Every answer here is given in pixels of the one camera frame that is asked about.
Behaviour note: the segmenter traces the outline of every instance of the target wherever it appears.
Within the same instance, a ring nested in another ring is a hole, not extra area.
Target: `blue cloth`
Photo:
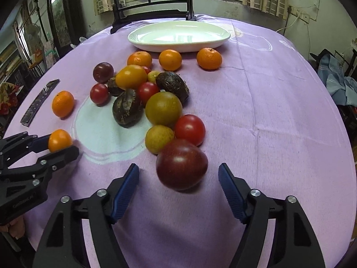
[[[357,82],[344,76],[335,57],[326,54],[321,58],[317,74],[336,105],[357,107]]]

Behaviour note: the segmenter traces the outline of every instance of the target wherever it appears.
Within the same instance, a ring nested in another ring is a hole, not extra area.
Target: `electrical outlet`
[[[300,19],[306,23],[310,22],[310,15],[308,13],[301,13]]]
[[[301,15],[301,11],[299,8],[296,8],[296,7],[292,7],[291,6],[291,14],[300,18],[300,15]]]

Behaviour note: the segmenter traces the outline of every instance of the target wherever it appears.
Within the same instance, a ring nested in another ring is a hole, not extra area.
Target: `purple tablecloth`
[[[327,268],[348,248],[356,215],[356,172],[346,130],[329,93],[307,61],[283,36],[240,21],[198,15],[232,34],[218,50],[222,67],[206,72],[196,54],[183,54],[178,73],[190,88],[184,113],[198,115],[207,135],[201,146],[207,174],[196,193],[178,193],[158,180],[156,157],[144,145],[149,122],[143,116],[125,129],[112,117],[112,102],[96,107],[89,99],[92,71],[107,61],[116,71],[136,51],[127,40],[128,25],[114,35],[106,29],[72,50],[37,83],[17,111],[7,136],[28,131],[39,136],[65,129],[76,139],[76,164],[54,173],[48,200],[26,214],[27,233],[37,247],[47,220],[62,195],[88,197],[122,176],[130,163],[141,169],[129,208],[114,230],[131,268],[224,268],[236,251],[244,226],[236,220],[218,182],[218,166],[267,196],[298,197],[321,245]],[[153,53],[153,69],[160,69]],[[45,101],[30,128],[20,119],[50,80],[60,84]],[[60,120],[51,102],[61,90],[76,99],[74,113]],[[32,164],[30,154],[18,165]],[[274,223],[269,224],[259,267],[270,253]],[[85,240],[92,268],[98,268],[89,224]]]

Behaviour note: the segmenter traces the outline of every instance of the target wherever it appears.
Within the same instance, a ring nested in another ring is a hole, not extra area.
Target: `oval plate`
[[[194,52],[202,48],[221,46],[231,34],[216,25],[199,21],[165,21],[140,27],[128,35],[139,49],[161,52],[173,49]]]

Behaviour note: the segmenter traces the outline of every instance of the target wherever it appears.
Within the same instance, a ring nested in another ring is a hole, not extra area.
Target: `tangerine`
[[[140,65],[151,67],[152,64],[152,57],[150,53],[146,51],[137,51],[131,54],[126,62],[127,65]]]
[[[164,70],[175,71],[182,64],[182,56],[176,50],[167,49],[160,53],[158,62]]]
[[[52,101],[52,111],[60,118],[67,117],[74,108],[74,97],[70,92],[59,92]]]
[[[139,65],[128,65],[115,76],[115,83],[122,90],[132,88],[136,90],[142,83],[146,82],[145,69]]]
[[[221,54],[212,48],[203,48],[197,53],[197,63],[200,67],[207,70],[214,70],[221,66]]]
[[[58,129],[54,131],[48,139],[48,149],[50,152],[67,148],[73,144],[71,135],[65,130]]]

